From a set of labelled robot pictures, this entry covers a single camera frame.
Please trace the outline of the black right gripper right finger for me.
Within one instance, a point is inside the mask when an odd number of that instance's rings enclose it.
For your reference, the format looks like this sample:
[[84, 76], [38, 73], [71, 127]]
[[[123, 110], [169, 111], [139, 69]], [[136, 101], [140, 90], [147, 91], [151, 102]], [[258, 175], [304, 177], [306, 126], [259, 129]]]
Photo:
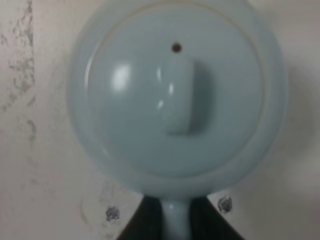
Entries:
[[220, 215], [208, 197], [191, 199], [187, 223], [192, 240], [244, 240]]

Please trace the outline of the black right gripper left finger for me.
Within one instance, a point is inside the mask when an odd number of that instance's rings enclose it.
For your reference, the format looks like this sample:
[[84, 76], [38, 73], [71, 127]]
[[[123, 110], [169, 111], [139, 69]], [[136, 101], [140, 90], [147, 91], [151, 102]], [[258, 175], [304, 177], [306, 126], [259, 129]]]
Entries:
[[163, 210], [158, 198], [144, 196], [118, 240], [162, 240]]

